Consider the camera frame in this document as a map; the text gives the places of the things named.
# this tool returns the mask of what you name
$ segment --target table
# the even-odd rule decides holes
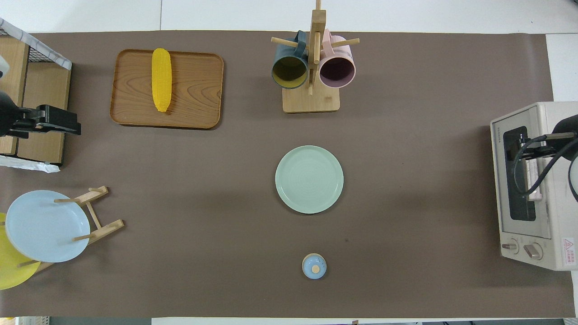
[[[74,62],[69,110],[83,135],[67,136],[60,173],[0,169],[0,209],[41,187],[74,195],[105,184],[99,217],[127,227],[0,292],[0,315],[574,315],[569,272],[499,256],[488,125],[552,100],[543,35],[343,33],[362,44],[341,109],[285,115],[269,76],[273,34],[284,37],[38,35]],[[223,57],[214,130],[111,121],[116,54],[155,47]],[[345,175],[339,201],[314,216],[286,208],[273,182],[282,156],[307,144],[331,151]],[[310,252],[327,260],[321,281],[301,273]]]

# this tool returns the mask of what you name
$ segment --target wooden tray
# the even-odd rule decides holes
[[[157,111],[151,85],[151,50],[124,50],[116,58],[110,117],[128,126],[210,129],[221,116],[223,59],[212,53],[169,52],[171,104]]]

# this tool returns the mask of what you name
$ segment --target warning triangle symbol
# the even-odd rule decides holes
[[[567,239],[564,239],[564,250],[569,249],[570,247],[572,247],[572,245],[574,245],[573,242],[571,242]]]

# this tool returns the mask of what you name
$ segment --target mint green plate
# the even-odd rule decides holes
[[[288,152],[275,172],[281,200],[307,214],[328,209],[343,190],[343,170],[337,158],[317,146],[301,146]]]

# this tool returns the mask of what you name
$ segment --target small blue round lid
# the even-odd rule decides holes
[[[323,256],[315,253],[305,256],[301,267],[303,268],[305,276],[313,280],[322,278],[327,271],[325,259]]]

